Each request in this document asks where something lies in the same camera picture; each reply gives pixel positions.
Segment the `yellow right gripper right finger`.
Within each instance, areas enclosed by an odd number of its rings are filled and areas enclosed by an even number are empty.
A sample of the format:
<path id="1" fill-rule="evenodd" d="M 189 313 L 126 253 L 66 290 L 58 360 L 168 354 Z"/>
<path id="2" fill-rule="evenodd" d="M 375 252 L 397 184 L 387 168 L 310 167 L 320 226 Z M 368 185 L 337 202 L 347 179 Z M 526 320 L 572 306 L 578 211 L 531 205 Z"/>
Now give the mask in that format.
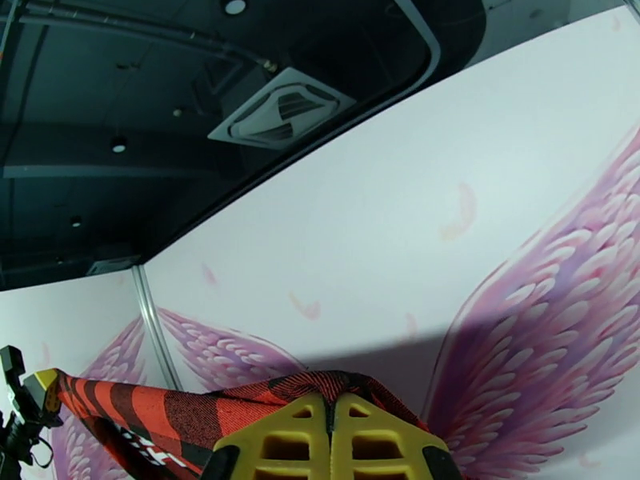
<path id="1" fill-rule="evenodd" d="M 333 479 L 462 479 L 443 440 L 355 394 L 334 408 Z"/>

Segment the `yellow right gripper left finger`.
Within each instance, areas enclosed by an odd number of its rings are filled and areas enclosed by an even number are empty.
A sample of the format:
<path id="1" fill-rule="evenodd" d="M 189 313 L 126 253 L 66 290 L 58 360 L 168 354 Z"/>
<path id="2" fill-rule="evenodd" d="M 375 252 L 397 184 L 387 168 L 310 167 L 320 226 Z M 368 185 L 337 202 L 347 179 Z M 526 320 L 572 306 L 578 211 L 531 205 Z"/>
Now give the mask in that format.
<path id="1" fill-rule="evenodd" d="M 329 479 L 326 402 L 307 394 L 216 442 L 203 479 Z"/>

